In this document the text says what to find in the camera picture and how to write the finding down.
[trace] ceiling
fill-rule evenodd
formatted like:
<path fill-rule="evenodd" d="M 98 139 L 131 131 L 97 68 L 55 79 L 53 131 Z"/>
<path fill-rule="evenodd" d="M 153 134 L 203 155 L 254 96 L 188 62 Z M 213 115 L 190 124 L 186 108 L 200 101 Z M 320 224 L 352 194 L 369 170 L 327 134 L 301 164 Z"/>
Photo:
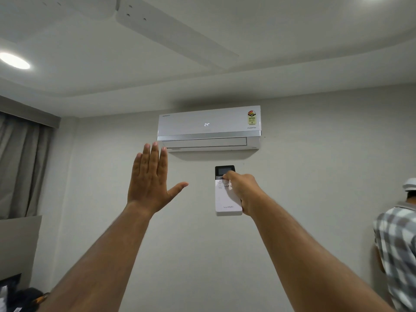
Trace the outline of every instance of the ceiling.
<path fill-rule="evenodd" d="M 0 94 L 86 117 L 416 82 L 416 0 L 143 1 L 238 60 L 210 68 L 61 0 L 0 0 L 0 52 L 32 65 L 0 62 Z"/>

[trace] person's left hand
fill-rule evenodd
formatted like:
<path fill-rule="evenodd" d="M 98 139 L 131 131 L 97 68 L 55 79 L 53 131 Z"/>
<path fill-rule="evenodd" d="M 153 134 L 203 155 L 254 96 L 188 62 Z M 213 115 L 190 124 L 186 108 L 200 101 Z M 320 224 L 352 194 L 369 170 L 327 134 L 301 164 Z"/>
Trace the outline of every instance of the person's left hand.
<path fill-rule="evenodd" d="M 189 185 L 182 182 L 167 190 L 167 175 L 168 151 L 163 147 L 159 158 L 157 142 L 153 143 L 151 152 L 150 145 L 146 143 L 143 154 L 138 153 L 133 163 L 127 205 L 134 205 L 153 216 Z"/>

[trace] air conditioner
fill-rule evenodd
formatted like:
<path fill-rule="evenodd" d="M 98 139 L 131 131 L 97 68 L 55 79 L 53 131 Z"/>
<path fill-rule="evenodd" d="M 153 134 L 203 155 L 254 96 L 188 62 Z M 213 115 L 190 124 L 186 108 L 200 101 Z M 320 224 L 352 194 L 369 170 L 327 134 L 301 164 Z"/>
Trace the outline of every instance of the air conditioner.
<path fill-rule="evenodd" d="M 157 140 L 169 152 L 259 149 L 260 138 L 260 106 L 159 116 Z"/>

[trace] round ceiling light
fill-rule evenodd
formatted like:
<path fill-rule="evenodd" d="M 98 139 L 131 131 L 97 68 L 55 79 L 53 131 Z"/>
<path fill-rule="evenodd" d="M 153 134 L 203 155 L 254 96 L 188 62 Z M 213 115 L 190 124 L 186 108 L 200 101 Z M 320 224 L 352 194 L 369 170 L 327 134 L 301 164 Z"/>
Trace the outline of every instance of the round ceiling light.
<path fill-rule="evenodd" d="M 19 69 L 29 69 L 30 64 L 27 63 L 22 58 L 19 58 L 13 54 L 8 54 L 7 52 L 0 52 L 0 59 L 7 64 L 19 68 Z"/>

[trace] white cap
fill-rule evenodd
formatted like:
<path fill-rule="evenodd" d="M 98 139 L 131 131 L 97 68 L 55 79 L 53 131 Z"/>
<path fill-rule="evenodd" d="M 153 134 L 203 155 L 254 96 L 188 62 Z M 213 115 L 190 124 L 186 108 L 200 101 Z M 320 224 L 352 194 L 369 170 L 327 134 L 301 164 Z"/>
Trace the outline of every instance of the white cap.
<path fill-rule="evenodd" d="M 416 190 L 416 178 L 409 178 L 406 183 L 403 184 L 405 191 Z"/>

